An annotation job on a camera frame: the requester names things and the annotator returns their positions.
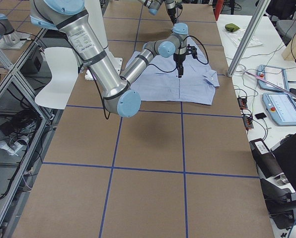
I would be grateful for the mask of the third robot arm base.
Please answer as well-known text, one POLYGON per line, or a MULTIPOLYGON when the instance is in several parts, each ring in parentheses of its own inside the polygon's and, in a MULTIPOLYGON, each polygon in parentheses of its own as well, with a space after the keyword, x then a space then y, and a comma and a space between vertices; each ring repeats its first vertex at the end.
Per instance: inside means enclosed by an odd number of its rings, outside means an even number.
POLYGON ((16 32, 9 19, 0 13, 0 48, 6 50, 20 50, 31 34, 16 32))

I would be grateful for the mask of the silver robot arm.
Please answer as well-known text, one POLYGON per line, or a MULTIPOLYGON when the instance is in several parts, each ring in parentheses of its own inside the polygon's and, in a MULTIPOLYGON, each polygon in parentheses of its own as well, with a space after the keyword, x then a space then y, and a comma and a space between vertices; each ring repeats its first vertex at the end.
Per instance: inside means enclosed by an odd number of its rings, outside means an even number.
POLYGON ((166 11, 168 16, 170 17, 171 22, 176 24, 178 22, 178 17, 176 16, 177 9, 182 10, 182 2, 177 0, 139 0, 139 2, 148 8, 148 11, 152 15, 156 15, 162 6, 162 4, 165 4, 166 11))
POLYGON ((141 98, 131 84, 142 74, 153 58, 173 56, 178 74, 183 75, 187 53, 188 26, 175 23, 171 35, 148 42, 134 60, 119 73, 108 51, 102 10, 97 0, 32 0, 32 24, 66 34, 68 42, 88 68, 95 82, 103 88, 105 110, 121 117, 132 117, 140 109, 141 98))

